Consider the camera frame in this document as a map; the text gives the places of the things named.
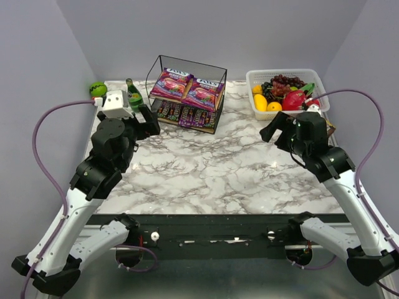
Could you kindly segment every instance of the plastic basket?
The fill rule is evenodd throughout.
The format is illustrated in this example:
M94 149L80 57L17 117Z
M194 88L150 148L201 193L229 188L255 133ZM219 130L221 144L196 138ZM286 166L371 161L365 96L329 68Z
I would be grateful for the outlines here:
M252 88L255 85L263 84L264 82L270 82L270 79L276 75L282 74L286 77L299 77L305 83L315 83L315 88L312 96L316 97L325 93L323 83L314 70L311 69L282 69L282 70L250 70L246 75L247 88L249 101L251 102L252 109L255 113L257 120L272 120L277 112L261 112L255 108L254 97L252 95ZM330 103L328 97L322 97L319 99L320 109L322 112L326 112L330 109ZM296 111L284 111L286 114L297 115L303 110Z

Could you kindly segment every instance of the marble table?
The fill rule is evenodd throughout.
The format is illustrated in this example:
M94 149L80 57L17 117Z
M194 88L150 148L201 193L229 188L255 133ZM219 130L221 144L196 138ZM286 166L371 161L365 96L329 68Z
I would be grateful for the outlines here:
M109 90L126 89L123 82L106 84ZM134 84L147 94L143 81ZM261 140L259 130L267 124L255 119L246 83L228 82L216 134L160 123L161 134L140 142L127 173L97 213L341 213L310 172ZM86 155L90 149L89 142Z

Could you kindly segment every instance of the gray wall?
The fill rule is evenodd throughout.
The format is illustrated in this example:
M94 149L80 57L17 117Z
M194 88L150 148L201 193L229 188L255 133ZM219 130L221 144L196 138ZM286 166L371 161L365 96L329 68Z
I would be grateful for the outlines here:
M94 73L145 78L160 54L248 70L323 75L365 0L58 0Z
M359 19L330 64L326 90L357 88L373 95L383 108L385 134L365 165L362 180L376 206L399 231L399 2L368 0ZM376 109L366 98L341 94L330 98L330 117L338 143L358 164L378 132Z
M0 36L0 291L8 299L22 286L13 258L37 244L60 207L34 161L33 127L50 107L88 99L95 77L52 0L2 3ZM61 110L39 132L42 160L64 189L84 152L91 109Z

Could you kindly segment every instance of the black metal rack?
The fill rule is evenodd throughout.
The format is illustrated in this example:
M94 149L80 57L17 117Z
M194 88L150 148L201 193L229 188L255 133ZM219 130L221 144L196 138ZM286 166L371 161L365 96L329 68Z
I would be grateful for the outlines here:
M179 58L169 57L169 56L165 56L165 55L159 55L158 58L155 60L154 64L152 65L152 67L151 67L150 71L148 72L147 77L145 79L145 90L147 92L147 97L148 97L148 100L150 101L151 110L153 112L157 111L158 108L160 107L162 101L165 100L165 99L159 99L156 97L152 97L150 95L150 92L151 92L153 86L155 85L156 81L160 77L160 74L162 73L162 71L165 67L188 72L188 73L193 74L197 78L202 78L205 80L223 83L224 86L226 86L227 69L224 69L222 67L216 67L213 65L202 64L199 62L193 62L190 60L179 59ZM226 88L224 88L223 94L220 98L219 107L215 111L216 118L215 118L215 124L214 124L213 128L204 129L204 128L189 127L188 129L203 131L205 133L210 133L210 134L215 134L216 129L218 127L219 119L220 119L220 116L221 116L222 110L223 110L225 93L226 93ZM179 126L177 121L166 120L166 119L162 119L162 118L159 118L158 121L164 122L164 123L169 123L171 125Z

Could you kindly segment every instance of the yellow fruit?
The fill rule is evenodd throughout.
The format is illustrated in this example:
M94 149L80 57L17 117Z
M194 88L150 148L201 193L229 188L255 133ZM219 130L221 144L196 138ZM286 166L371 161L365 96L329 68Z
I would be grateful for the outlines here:
M252 88L252 93L257 94L257 93L262 93L262 87L260 85L256 85L254 88Z
M267 110L268 110L268 111L281 111L281 110L282 110L282 107L281 107L281 104L280 104L280 103L271 102L270 104L268 104Z
M256 94L256 95L254 95L254 102L255 102L256 109L258 109L259 111L266 111L267 100L265 97L263 97L260 94Z

